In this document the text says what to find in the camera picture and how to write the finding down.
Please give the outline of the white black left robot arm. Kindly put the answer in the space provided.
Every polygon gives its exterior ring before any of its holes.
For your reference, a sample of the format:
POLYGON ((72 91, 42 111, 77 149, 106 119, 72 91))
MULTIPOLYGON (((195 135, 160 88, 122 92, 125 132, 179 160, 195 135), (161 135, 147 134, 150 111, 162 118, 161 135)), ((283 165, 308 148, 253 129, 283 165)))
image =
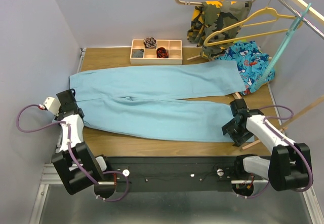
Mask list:
POLYGON ((75 90, 57 94, 60 103, 55 117, 62 128, 62 143, 52 156, 52 163, 70 195, 74 195, 99 181, 109 180, 112 168, 104 157, 94 157, 83 139, 84 113, 77 105, 75 90))

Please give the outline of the yellow plastic hanger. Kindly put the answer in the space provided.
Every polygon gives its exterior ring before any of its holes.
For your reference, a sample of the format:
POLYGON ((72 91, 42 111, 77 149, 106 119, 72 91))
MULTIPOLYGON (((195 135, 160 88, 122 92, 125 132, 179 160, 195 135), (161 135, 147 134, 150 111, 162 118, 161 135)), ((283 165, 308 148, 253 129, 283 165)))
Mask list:
POLYGON ((248 18, 246 18, 245 20, 243 20, 241 22, 235 23, 235 24, 233 24, 231 26, 228 26, 228 27, 226 27, 226 28, 224 28, 222 30, 213 32, 212 34, 210 34, 205 39, 204 46, 209 47, 209 46, 215 46, 215 45, 220 45, 220 44, 225 44, 225 43, 233 43, 233 42, 236 42, 236 41, 239 41, 239 40, 242 40, 242 39, 247 40, 247 39, 251 39, 251 38, 258 38, 260 36, 272 35, 272 34, 277 34, 277 33, 282 33, 282 32, 288 31, 288 29, 281 29, 281 30, 276 30, 276 31, 270 31, 270 32, 264 32, 264 33, 258 33, 258 34, 253 34, 253 35, 242 36, 242 37, 239 37, 239 38, 235 37, 235 38, 232 38, 232 39, 225 39, 225 40, 222 40, 222 41, 210 42, 211 38, 214 38, 216 35, 224 33, 224 32, 226 32, 228 30, 233 29, 233 28, 248 28, 248 27, 253 27, 253 26, 266 25, 266 24, 271 24, 271 23, 277 22, 279 19, 295 20, 296 16, 279 14, 277 12, 277 10, 274 9, 274 8, 263 8, 263 9, 257 10, 256 12, 254 12, 248 18), (249 22, 252 22, 256 18, 258 18, 260 16, 264 16, 264 15, 271 16, 274 19, 249 24, 249 22))

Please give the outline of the blue shark print shorts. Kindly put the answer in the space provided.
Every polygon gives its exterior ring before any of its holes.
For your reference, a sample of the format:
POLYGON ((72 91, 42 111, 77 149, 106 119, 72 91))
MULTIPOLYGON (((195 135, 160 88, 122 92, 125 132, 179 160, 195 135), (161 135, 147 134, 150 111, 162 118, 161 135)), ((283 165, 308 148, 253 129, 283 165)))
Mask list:
POLYGON ((255 41, 236 42, 216 59, 236 61, 238 72, 246 88, 240 92, 241 95, 249 95, 258 90, 256 83, 270 64, 270 56, 261 52, 255 41))

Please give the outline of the metal hanging rod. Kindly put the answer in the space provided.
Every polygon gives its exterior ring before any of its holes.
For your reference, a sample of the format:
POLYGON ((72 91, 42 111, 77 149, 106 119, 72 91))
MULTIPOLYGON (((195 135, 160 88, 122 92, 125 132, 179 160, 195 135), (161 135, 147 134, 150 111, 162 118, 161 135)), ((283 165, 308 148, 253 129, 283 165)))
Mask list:
MULTIPOLYGON (((297 11, 297 9, 292 6, 295 5, 300 9, 300 11, 304 11, 308 4, 303 0, 277 0, 280 2, 285 8, 287 8, 291 13, 293 13, 296 16, 299 16, 301 13, 297 11)), ((319 13, 316 9, 310 7, 307 11, 307 15, 313 20, 315 20, 318 24, 323 26, 323 15, 319 13)), ((303 23, 306 24, 308 28, 310 28, 318 37, 320 37, 323 40, 323 31, 320 28, 317 28, 309 19, 303 18, 303 23)))

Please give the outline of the camouflage shorts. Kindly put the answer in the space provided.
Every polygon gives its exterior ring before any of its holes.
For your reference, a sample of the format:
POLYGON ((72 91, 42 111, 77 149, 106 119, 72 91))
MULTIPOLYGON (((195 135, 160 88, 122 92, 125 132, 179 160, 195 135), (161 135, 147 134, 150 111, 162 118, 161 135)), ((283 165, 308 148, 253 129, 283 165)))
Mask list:
POLYGON ((201 47, 200 56, 205 59, 217 57, 232 46, 224 43, 205 46, 204 41, 210 34, 245 20, 251 10, 252 1, 206 1, 202 6, 195 6, 187 40, 201 47))

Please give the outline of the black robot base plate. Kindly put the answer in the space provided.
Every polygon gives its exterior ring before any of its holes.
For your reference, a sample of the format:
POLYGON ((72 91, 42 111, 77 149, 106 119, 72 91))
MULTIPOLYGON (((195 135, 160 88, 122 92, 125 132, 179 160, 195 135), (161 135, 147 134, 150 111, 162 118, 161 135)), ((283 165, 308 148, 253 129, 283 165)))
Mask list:
POLYGON ((251 182, 248 173, 236 173, 235 157, 111 157, 108 169, 129 171, 124 178, 107 174, 105 183, 94 187, 97 195, 129 192, 230 192, 251 182))

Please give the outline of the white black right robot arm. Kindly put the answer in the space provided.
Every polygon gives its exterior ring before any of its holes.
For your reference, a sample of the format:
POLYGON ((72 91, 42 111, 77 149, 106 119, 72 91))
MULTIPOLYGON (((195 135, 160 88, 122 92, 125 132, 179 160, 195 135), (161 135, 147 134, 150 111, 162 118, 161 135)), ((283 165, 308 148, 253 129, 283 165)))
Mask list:
POLYGON ((276 129, 259 109, 247 107, 244 99, 230 103, 232 120, 222 127, 236 146, 256 136, 271 153, 269 160, 255 155, 236 157, 233 174, 245 179, 250 174, 260 176, 276 191, 303 192, 313 184, 310 148, 296 143, 276 129))

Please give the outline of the aluminium front frame rail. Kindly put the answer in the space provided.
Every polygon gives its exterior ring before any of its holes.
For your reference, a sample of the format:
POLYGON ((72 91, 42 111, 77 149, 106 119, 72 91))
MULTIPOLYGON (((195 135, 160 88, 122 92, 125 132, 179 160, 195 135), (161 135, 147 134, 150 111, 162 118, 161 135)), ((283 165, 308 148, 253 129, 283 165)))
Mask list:
POLYGON ((69 195, 50 164, 43 169, 31 223, 316 223, 312 193, 267 189, 253 199, 233 193, 130 193, 96 200, 93 190, 69 195))

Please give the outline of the light blue trousers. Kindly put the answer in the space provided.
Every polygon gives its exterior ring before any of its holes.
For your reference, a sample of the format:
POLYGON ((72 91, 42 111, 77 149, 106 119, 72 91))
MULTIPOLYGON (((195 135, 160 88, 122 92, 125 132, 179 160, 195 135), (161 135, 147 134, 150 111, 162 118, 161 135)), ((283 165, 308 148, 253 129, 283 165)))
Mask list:
POLYGON ((245 89, 235 61, 128 66, 71 75, 86 127, 135 137, 229 142, 227 104, 207 101, 245 89))

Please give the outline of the wooden compartment tray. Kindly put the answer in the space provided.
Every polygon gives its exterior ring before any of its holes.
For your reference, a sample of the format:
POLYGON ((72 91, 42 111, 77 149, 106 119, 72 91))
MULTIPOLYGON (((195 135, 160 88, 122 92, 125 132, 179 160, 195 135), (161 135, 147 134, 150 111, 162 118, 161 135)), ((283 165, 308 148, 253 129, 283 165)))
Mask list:
POLYGON ((130 64, 132 65, 181 65, 183 62, 181 40, 159 40, 144 44, 144 39, 132 40, 130 64))

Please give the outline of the teal plastic hanger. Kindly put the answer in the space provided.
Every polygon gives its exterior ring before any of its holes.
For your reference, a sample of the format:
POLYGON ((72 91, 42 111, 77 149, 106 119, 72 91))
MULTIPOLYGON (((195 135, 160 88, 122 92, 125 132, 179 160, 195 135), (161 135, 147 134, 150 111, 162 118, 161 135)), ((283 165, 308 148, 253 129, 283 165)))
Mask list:
POLYGON ((286 49, 286 47, 290 43, 290 41, 291 41, 293 35, 295 34, 295 32, 297 31, 297 29, 299 29, 301 27, 302 20, 305 17, 306 13, 311 8, 311 5, 312 5, 312 3, 309 3, 307 5, 307 7, 302 12, 300 17, 294 18, 293 23, 289 27, 288 31, 286 31, 286 35, 285 35, 283 41, 281 42, 281 44, 279 45, 275 55, 272 57, 271 62, 266 67, 266 69, 264 70, 262 75, 256 80, 254 86, 252 87, 254 90, 256 90, 256 91, 259 90, 261 86, 263 86, 264 84, 266 84, 268 82, 269 77, 271 77, 270 74, 274 70, 274 67, 275 67, 276 63, 278 62, 278 60, 281 57, 281 55, 283 54, 284 50, 286 49))

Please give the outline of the orange black rolled sock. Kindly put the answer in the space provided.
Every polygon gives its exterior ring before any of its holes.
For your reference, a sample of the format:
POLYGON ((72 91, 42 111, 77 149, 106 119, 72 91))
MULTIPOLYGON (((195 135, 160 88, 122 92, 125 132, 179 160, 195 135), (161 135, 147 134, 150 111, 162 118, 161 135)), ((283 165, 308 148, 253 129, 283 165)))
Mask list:
POLYGON ((156 57, 166 59, 169 57, 169 52, 164 47, 159 47, 156 50, 156 57))

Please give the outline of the wooden clothes rack frame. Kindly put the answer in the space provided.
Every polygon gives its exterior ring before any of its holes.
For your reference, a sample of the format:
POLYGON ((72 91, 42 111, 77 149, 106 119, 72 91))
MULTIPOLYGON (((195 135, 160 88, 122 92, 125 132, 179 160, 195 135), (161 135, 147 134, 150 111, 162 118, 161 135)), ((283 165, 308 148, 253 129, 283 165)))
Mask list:
MULTIPOLYGON (((310 105, 306 106, 304 109, 302 109, 297 114, 295 114, 295 115, 291 116, 290 118, 288 118, 283 124, 281 124, 281 128, 279 129, 279 131, 285 130, 287 128, 287 126, 288 126, 289 123, 291 123, 294 120, 296 120, 297 118, 301 117, 302 115, 304 115, 305 113, 307 113, 312 108, 316 107, 317 105, 319 105, 322 102, 323 102, 323 96, 321 96, 320 98, 318 98, 317 100, 315 100, 314 102, 312 102, 310 105)), ((252 143, 249 143, 249 144, 247 144, 245 146, 240 146, 240 151, 247 150, 248 148, 253 147, 254 145, 256 145, 256 144, 258 144, 260 142, 261 142, 261 140, 258 139, 258 140, 254 141, 252 143)))

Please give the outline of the aluminium table edge rail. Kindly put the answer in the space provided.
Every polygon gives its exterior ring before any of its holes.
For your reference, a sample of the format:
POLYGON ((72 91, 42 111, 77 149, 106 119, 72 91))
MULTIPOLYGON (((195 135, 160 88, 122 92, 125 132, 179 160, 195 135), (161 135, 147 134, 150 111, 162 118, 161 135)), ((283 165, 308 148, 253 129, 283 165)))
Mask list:
MULTIPOLYGON (((81 69, 83 61, 84 61, 86 50, 87 50, 86 48, 80 48, 80 56, 79 56, 79 62, 78 62, 78 66, 76 69, 76 73, 80 72, 80 69, 81 69)), ((60 132, 60 134, 59 134, 58 141, 57 141, 56 148, 55 148, 55 153, 59 152, 61 145, 62 145, 62 132, 60 132)))

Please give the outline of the grey rolled sock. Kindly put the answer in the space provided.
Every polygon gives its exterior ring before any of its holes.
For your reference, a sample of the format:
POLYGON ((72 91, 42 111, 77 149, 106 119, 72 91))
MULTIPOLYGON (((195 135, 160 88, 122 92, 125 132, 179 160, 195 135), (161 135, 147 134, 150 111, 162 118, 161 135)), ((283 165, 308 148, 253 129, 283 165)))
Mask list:
POLYGON ((143 58, 144 50, 143 49, 137 49, 132 51, 132 57, 133 58, 143 58))

